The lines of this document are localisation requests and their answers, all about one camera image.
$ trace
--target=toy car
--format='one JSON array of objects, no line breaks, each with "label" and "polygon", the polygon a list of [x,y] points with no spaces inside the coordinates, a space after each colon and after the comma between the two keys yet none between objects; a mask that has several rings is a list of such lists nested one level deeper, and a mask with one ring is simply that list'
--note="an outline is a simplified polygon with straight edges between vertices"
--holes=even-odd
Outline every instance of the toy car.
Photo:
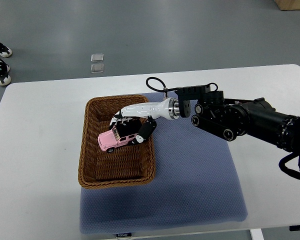
[{"label": "toy car", "polygon": [[127,145],[141,128],[140,119],[132,119],[113,126],[109,131],[100,133],[98,143],[102,151],[112,153],[116,148]]}]

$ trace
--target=robotic arm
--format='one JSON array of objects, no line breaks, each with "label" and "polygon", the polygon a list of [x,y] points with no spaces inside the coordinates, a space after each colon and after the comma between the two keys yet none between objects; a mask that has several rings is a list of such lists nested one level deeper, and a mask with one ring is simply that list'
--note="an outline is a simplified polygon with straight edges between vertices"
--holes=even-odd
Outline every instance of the robotic arm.
[{"label": "robotic arm", "polygon": [[[148,84],[150,79],[161,82],[163,90],[151,87]],[[284,173],[300,180],[300,172],[285,166],[288,161],[299,157],[300,169],[300,117],[276,112],[264,98],[224,98],[223,91],[218,91],[215,83],[167,89],[159,78],[149,77],[146,85],[152,90],[164,93],[165,97],[168,96],[168,92],[174,91],[178,99],[170,97],[162,102],[134,104],[118,111],[112,118],[110,127],[126,117],[147,118],[132,144],[142,143],[152,134],[156,128],[154,119],[164,117],[174,120],[179,116],[188,118],[190,100],[197,100],[194,106],[195,115],[191,117],[195,127],[226,141],[233,141],[238,136],[248,134],[291,152],[279,162],[279,167]],[[216,89],[212,91],[211,85],[215,85]]]}]

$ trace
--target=black and white sneaker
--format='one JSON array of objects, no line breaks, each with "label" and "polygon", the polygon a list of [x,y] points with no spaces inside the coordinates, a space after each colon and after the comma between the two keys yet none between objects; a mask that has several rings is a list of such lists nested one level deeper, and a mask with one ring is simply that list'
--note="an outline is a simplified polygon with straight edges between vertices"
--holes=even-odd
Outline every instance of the black and white sneaker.
[{"label": "black and white sneaker", "polygon": [[11,83],[11,77],[8,75],[10,66],[0,59],[0,86],[6,86]]},{"label": "black and white sneaker", "polygon": [[0,56],[8,58],[12,55],[12,50],[0,42]]}]

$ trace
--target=gray floor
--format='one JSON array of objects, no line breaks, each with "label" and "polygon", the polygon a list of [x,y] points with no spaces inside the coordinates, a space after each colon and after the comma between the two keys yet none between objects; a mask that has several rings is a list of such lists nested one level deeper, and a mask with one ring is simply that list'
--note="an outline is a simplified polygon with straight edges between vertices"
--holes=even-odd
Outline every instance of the gray floor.
[{"label": "gray floor", "polygon": [[[300,11],[280,11],[273,0],[0,0],[0,41],[13,50],[5,60],[13,83],[300,66]],[[104,54],[103,73],[90,73],[93,53]],[[300,240],[287,227],[263,233]],[[166,239],[251,238],[239,231]]]}]

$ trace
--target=wicker basket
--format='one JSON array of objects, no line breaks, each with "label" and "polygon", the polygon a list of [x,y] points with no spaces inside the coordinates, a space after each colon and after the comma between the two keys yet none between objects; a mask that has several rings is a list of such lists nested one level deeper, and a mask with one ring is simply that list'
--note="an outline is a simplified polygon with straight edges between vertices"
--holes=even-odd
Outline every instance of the wicker basket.
[{"label": "wicker basket", "polygon": [[108,130],[114,114],[121,108],[149,102],[142,95],[96,97],[85,107],[78,181],[86,189],[104,189],[147,184],[156,173],[154,141],[102,151],[98,135]]}]

